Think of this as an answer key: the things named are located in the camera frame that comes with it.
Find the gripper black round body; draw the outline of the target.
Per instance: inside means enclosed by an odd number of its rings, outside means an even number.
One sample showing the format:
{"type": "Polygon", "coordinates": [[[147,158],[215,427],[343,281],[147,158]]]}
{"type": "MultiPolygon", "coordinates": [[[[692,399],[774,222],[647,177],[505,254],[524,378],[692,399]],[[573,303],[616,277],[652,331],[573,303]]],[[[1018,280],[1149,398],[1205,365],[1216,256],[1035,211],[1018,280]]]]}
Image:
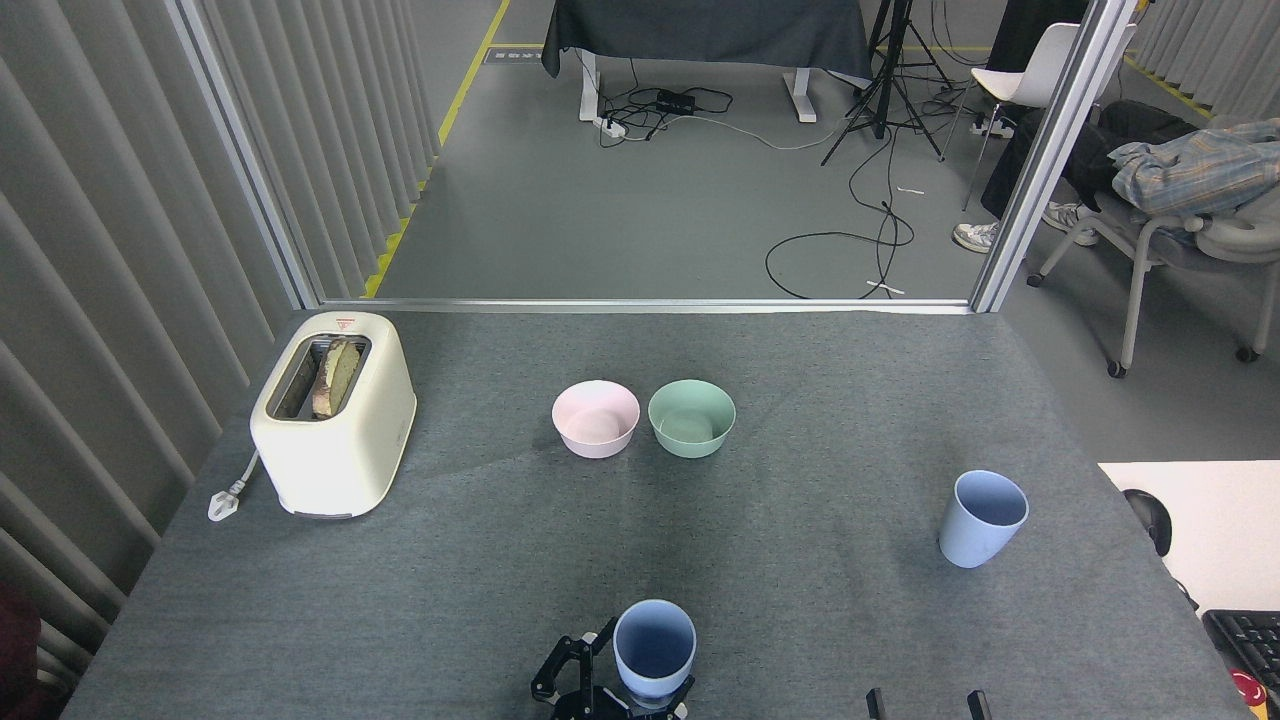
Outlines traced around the gripper black round body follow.
{"type": "Polygon", "coordinates": [[[608,691],[575,691],[561,696],[553,719],[687,719],[685,703],[662,708],[630,707],[608,691]]]}

